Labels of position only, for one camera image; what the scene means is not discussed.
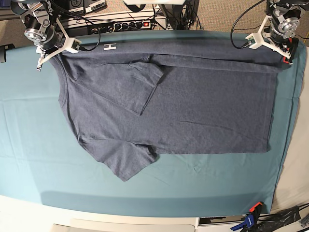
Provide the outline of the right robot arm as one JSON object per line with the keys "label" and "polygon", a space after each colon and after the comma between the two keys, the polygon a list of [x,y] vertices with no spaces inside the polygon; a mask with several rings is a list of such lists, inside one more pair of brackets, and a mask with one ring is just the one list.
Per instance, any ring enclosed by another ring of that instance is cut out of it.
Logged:
{"label": "right robot arm", "polygon": [[63,46],[64,35],[56,29],[57,11],[49,0],[13,0],[10,9],[24,24],[26,38],[37,47],[36,52],[40,54],[37,70],[40,71],[43,59]]}

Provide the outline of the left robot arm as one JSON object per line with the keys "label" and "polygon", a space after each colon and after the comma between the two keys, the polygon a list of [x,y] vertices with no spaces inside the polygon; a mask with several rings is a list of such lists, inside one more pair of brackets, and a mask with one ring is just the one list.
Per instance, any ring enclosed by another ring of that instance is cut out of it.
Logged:
{"label": "left robot arm", "polygon": [[263,36],[270,44],[283,52],[289,52],[290,57],[283,62],[292,64],[298,47],[295,31],[300,24],[300,18],[309,10],[307,0],[268,0],[266,15],[270,17],[270,26],[264,29]]}

